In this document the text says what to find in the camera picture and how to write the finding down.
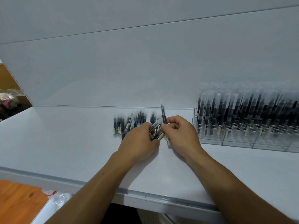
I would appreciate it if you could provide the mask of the black gel pen clear cap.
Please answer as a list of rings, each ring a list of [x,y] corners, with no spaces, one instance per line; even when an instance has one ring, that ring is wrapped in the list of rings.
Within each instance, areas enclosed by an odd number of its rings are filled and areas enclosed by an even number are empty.
[[[154,130],[155,128],[157,128],[160,124],[163,123],[163,118],[160,117],[159,119],[156,120],[155,123],[153,123],[149,129],[149,132],[151,132],[152,130]]]
[[[164,108],[163,104],[161,104],[161,112],[162,112],[163,124],[167,124],[165,108]],[[170,141],[169,141],[168,137],[166,136],[166,134],[164,134],[164,138],[166,139],[167,146],[170,146]]]

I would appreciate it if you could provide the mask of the rows of upright black pens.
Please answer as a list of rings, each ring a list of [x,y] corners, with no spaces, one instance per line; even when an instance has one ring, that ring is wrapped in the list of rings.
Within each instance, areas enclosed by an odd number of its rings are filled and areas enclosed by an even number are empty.
[[[299,127],[299,85],[292,82],[199,83],[197,134],[215,129]]]

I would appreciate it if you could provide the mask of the pile of black pens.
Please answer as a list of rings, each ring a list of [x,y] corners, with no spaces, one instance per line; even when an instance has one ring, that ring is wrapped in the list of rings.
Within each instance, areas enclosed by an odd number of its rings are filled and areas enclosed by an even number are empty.
[[[162,116],[158,110],[140,109],[133,110],[127,115],[122,113],[114,116],[113,119],[113,137],[123,140],[126,134],[133,128],[142,126],[145,122],[155,123]],[[151,139],[161,140],[164,136],[161,125],[150,132]]]

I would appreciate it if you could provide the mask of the person's left hand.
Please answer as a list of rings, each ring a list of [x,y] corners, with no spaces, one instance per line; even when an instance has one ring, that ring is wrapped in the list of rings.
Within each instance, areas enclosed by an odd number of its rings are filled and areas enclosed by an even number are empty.
[[[117,157],[126,163],[135,165],[154,153],[157,149],[151,149],[153,139],[150,136],[150,127],[151,124],[145,122],[142,126],[129,131],[116,152]]]

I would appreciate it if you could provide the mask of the clear acrylic pen holder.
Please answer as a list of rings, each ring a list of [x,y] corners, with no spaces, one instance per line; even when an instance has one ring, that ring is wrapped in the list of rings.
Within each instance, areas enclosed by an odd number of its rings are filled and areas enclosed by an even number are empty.
[[[203,144],[274,150],[299,154],[299,128],[261,125],[198,125],[197,109],[192,124]]]

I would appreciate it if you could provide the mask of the plastic wrapped pink goods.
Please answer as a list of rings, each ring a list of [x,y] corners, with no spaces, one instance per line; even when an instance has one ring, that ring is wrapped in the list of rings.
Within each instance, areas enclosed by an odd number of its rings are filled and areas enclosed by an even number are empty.
[[[21,90],[0,89],[0,122],[25,110],[19,96],[25,96]]]

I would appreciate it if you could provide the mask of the person's right forearm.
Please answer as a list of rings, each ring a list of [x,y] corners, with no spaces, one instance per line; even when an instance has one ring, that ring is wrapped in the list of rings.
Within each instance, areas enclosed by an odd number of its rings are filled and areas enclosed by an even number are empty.
[[[228,224],[296,224],[203,150],[184,158]]]

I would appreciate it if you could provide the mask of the person's left forearm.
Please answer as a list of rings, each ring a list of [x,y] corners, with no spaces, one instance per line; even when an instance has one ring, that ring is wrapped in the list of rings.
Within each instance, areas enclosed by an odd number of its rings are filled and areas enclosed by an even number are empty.
[[[115,152],[71,199],[44,224],[97,224],[107,211],[115,193],[136,161]]]

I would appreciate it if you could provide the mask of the orange wooden board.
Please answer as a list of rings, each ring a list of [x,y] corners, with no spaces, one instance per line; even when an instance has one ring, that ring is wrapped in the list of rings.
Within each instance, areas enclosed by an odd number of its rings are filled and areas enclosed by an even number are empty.
[[[48,200],[39,187],[0,180],[0,224],[31,224]]]

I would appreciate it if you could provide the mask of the person's right hand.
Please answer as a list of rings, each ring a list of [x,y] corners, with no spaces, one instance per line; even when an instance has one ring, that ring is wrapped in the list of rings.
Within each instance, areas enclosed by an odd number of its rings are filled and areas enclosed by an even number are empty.
[[[168,137],[172,148],[187,162],[207,155],[200,144],[195,128],[189,121],[181,116],[172,116],[167,118],[167,124],[175,125],[175,135]]]

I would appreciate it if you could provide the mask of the clear plastic packet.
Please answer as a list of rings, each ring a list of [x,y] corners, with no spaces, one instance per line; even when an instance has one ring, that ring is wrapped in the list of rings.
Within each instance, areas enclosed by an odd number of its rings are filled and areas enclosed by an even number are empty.
[[[72,197],[72,194],[63,193],[56,190],[42,189],[42,192],[56,205],[64,205]]]

